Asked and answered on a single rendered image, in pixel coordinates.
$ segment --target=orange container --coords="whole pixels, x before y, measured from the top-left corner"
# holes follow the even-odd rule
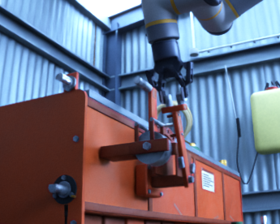
[[[196,181],[188,188],[162,189],[164,196],[155,199],[136,196],[140,163],[98,156],[101,146],[130,143],[134,136],[133,120],[80,90],[0,107],[0,223],[64,223],[64,205],[48,190],[64,174],[77,184],[68,223],[243,220],[239,177],[201,153],[191,152]],[[203,169],[214,174],[215,192],[203,189]]]

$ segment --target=sticker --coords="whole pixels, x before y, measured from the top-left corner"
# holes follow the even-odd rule
[[[202,170],[202,188],[214,192],[214,175]]]

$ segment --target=yellow hose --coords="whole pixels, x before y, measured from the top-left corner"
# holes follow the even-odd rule
[[[178,105],[177,101],[173,101],[174,106]],[[160,104],[157,107],[157,116],[159,116],[159,114],[162,112],[162,108],[166,107],[165,104]],[[187,125],[185,127],[185,131],[184,131],[184,137],[186,137],[188,135],[188,133],[191,131],[192,129],[192,112],[189,110],[189,108],[187,108],[187,110],[182,110],[185,119],[187,121]]]

